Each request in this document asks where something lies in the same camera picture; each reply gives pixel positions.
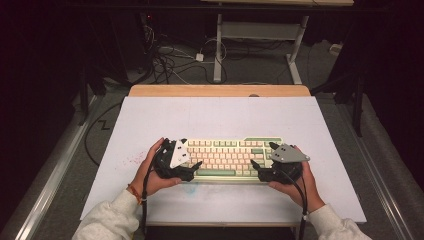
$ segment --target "sleeve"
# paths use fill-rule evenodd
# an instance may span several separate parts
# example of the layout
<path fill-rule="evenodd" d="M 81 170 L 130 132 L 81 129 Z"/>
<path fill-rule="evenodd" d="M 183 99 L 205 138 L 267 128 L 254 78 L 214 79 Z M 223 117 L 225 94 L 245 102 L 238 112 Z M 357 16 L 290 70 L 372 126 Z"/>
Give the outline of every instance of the sleeve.
<path fill-rule="evenodd" d="M 139 226 L 137 208 L 137 199 L 123 190 L 113 202 L 97 204 L 81 221 L 72 239 L 131 239 Z"/>
<path fill-rule="evenodd" d="M 341 219 L 330 205 L 325 205 L 309 214 L 320 240 L 371 239 L 365 235 L 352 219 Z"/>

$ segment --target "white table surface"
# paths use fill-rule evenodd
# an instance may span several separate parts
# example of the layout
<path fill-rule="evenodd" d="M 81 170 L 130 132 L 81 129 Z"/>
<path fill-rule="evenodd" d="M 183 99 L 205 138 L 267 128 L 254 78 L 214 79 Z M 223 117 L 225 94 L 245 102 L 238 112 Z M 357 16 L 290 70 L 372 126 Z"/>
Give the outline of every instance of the white table surface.
<path fill-rule="evenodd" d="M 160 137 L 243 139 L 277 136 L 297 145 L 318 190 L 342 218 L 366 222 L 350 179 L 314 97 L 127 97 L 81 219 L 112 201 L 132 180 Z M 301 208 L 266 184 L 184 183 L 148 197 L 149 225 L 285 226 Z"/>

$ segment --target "mechanical keyboard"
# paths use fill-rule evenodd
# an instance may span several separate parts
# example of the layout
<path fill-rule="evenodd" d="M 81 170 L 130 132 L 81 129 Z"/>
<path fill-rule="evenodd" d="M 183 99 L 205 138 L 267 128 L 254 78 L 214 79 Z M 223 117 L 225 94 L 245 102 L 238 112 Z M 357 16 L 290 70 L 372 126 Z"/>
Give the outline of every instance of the mechanical keyboard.
<path fill-rule="evenodd" d="M 282 144 L 279 137 L 249 137 L 245 139 L 187 139 L 185 147 L 190 160 L 181 164 L 192 167 L 203 162 L 192 182 L 260 183 L 253 159 L 261 167 L 271 167 L 270 142 Z"/>

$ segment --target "table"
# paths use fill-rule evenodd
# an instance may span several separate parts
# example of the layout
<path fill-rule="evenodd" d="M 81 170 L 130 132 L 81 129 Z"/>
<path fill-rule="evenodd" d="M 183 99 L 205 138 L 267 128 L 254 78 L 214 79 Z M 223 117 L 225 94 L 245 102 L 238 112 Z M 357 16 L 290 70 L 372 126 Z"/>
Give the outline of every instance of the table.
<path fill-rule="evenodd" d="M 366 222 L 316 99 L 306 90 L 298 85 L 134 86 L 122 105 L 81 218 L 98 202 L 119 194 L 160 137 L 275 134 L 311 157 L 321 195 L 341 217 Z M 247 97 L 251 94 L 262 97 Z M 149 226 L 293 227 L 301 217 L 299 206 L 266 184 L 184 183 L 162 189 L 148 201 Z"/>
<path fill-rule="evenodd" d="M 274 4 L 274 5 L 304 5 L 304 6 L 352 6 L 353 0 L 203 0 L 216 2 L 220 5 L 224 3 L 254 3 L 254 4 Z M 250 39 L 270 39 L 270 40 L 294 40 L 291 54 L 286 55 L 287 64 L 294 84 L 302 84 L 296 66 L 296 57 L 302 43 L 303 34 L 306 30 L 309 16 L 303 16 L 300 24 L 277 24 L 277 23 L 252 23 L 252 22 L 224 22 L 222 14 L 218 14 L 217 36 L 216 36 L 216 57 L 214 65 L 215 83 L 221 82 L 222 69 L 222 38 L 250 38 Z"/>

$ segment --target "table leg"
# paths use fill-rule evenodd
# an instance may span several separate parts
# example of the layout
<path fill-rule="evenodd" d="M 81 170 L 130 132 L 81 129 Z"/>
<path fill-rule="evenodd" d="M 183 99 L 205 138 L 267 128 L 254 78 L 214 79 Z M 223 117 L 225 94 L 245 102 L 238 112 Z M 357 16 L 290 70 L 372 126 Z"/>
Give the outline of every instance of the table leg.
<path fill-rule="evenodd" d="M 216 25 L 216 55 L 215 65 L 213 71 L 213 82 L 221 82 L 221 64 L 222 64 L 222 52 L 221 52 L 221 40 L 222 40 L 222 14 L 218 14 L 218 20 Z"/>
<path fill-rule="evenodd" d="M 300 80 L 299 71 L 296 67 L 296 56 L 299 52 L 300 44 L 302 43 L 303 34 L 306 30 L 306 25 L 308 23 L 309 16 L 304 16 L 302 18 L 302 22 L 299 26 L 299 29 L 297 31 L 296 39 L 293 46 L 293 51 L 291 54 L 287 54 L 287 64 L 289 65 L 290 73 L 292 75 L 293 83 L 294 84 L 302 84 L 302 81 Z"/>

